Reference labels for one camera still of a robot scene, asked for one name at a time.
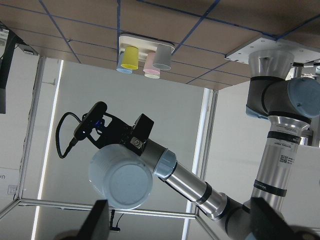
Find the metal mounting plate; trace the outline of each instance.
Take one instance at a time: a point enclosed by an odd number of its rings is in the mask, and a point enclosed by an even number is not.
[[[119,53],[124,52],[127,46],[133,46],[139,49],[139,61],[145,62],[148,53],[157,51],[158,45],[166,45],[171,47],[171,52],[175,50],[175,46],[169,42],[155,40],[143,36],[123,33],[119,36]]]
[[[271,37],[260,35],[257,38],[229,52],[225,59],[249,64],[249,55],[262,50],[282,50],[294,55],[296,63],[307,63],[320,59],[320,48],[308,47],[294,41],[279,39],[275,41]]]

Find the light strip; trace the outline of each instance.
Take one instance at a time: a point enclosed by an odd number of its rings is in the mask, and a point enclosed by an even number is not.
[[[201,113],[200,113],[199,126],[198,126],[198,132],[196,136],[195,150],[194,150],[194,156],[193,156],[192,172],[194,174],[197,174],[197,170],[198,170],[209,100],[210,100],[210,90],[205,88],[203,91]],[[186,203],[185,212],[190,213],[191,208],[192,208],[192,203],[188,200]],[[189,228],[189,219],[185,219],[183,223],[181,240],[187,239],[188,228]]]
[[[58,93],[59,93],[59,87],[60,87],[60,79],[61,79],[63,67],[64,67],[64,61],[61,60],[60,70],[59,70],[59,77],[58,77],[58,81],[56,83],[56,88],[55,88],[55,93],[54,93],[54,98],[53,98],[50,125],[49,125],[48,137],[47,137],[46,145],[45,145],[45,153],[44,153],[43,166],[42,166],[41,179],[40,179],[40,186],[39,186],[39,192],[38,192],[37,199],[41,199],[42,198],[42,191],[43,191],[43,188],[44,188],[44,181],[45,181],[45,175],[46,175],[46,170],[47,170],[47,162],[48,162],[48,154],[49,154],[49,149],[50,149],[51,135],[52,135],[52,129],[53,129],[53,125],[54,125],[56,106],[57,106],[57,100],[58,100]],[[37,206],[35,208],[31,240],[35,240],[35,238],[36,238],[38,218],[39,218],[39,210],[40,210],[40,207]]]

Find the yellow cup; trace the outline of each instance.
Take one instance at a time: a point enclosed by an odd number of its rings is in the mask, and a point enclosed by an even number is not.
[[[125,48],[121,67],[126,69],[138,69],[139,49],[134,46],[127,46]]]

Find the metal frame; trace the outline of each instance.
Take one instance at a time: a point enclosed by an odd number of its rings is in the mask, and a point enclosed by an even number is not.
[[[24,190],[25,178],[27,173],[27,165],[29,160],[29,153],[31,148],[31,141],[32,141],[34,126],[35,126],[35,120],[37,115],[37,108],[39,103],[39,95],[41,90],[43,74],[44,74],[45,62],[46,62],[46,57],[40,56],[38,65],[37,65],[34,87],[33,87],[33,96],[32,96],[31,108],[29,112],[27,132],[26,132],[25,142],[23,146],[21,172],[19,176],[17,194],[15,199],[0,211],[0,220],[17,206],[35,206],[35,207],[39,206],[39,207],[60,208],[60,209],[68,209],[68,210],[80,210],[80,211],[91,211],[93,207],[93,205],[90,205],[90,204],[79,204],[79,203],[72,203],[72,202],[59,202],[59,201],[47,201],[47,200],[41,200],[41,199],[23,198],[23,190]],[[212,137],[212,131],[213,131],[213,123],[214,123],[214,117],[215,117],[217,99],[218,99],[218,91],[214,90],[212,93],[213,95],[211,98],[211,106],[208,110],[209,111],[208,128],[207,128],[205,143],[203,147],[203,160],[202,160],[201,172],[200,172],[201,179],[205,178],[205,174],[207,170],[209,149],[210,149],[210,143],[211,143],[211,137]],[[158,211],[158,210],[150,210],[150,209],[124,210],[124,209],[116,209],[112,207],[110,207],[109,210],[110,211],[115,210],[119,214],[196,220],[212,239],[219,240],[219,238],[214,233],[214,231],[206,224],[206,222],[200,216],[200,212],[198,208],[195,209],[194,213]]]

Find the pink cup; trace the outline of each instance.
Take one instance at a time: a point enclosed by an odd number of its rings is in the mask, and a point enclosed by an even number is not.
[[[148,56],[146,57],[143,71],[147,74],[153,74],[153,75],[160,74],[160,69],[153,66],[155,55],[156,55],[155,52],[149,52]]]

